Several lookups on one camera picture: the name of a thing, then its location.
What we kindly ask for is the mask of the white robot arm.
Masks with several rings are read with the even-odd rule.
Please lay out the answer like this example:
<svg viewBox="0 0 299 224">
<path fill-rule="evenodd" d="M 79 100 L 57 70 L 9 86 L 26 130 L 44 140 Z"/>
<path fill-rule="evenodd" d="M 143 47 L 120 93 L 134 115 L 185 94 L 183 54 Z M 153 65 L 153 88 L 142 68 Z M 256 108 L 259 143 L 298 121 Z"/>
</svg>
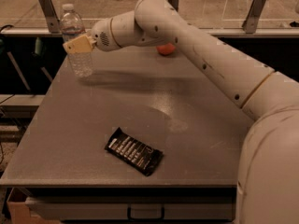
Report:
<svg viewBox="0 0 299 224">
<path fill-rule="evenodd" d="M 254 124 L 242 147 L 235 224 L 299 224 L 299 83 L 188 24 L 165 0 L 99 21 L 67 53 L 171 43 Z"/>
</svg>

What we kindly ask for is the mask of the white rounded gripper body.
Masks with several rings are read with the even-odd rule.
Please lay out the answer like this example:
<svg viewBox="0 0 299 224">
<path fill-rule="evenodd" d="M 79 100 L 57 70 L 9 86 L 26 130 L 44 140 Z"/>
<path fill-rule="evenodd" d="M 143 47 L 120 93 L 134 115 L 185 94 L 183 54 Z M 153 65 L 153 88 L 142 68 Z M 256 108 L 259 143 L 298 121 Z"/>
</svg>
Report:
<svg viewBox="0 0 299 224">
<path fill-rule="evenodd" d="M 96 47 L 102 51 L 120 49 L 112 34 L 112 19 L 103 19 L 91 29 L 91 35 L 96 41 Z"/>
</svg>

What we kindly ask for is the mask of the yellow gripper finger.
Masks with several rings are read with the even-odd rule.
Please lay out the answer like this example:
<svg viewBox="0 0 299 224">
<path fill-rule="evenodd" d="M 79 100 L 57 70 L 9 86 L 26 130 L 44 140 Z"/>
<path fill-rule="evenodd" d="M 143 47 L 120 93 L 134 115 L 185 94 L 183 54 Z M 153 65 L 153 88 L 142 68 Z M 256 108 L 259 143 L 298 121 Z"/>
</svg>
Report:
<svg viewBox="0 0 299 224">
<path fill-rule="evenodd" d="M 93 51 L 95 44 L 95 39 L 84 34 L 64 42 L 63 47 L 67 54 L 89 53 Z"/>
</svg>

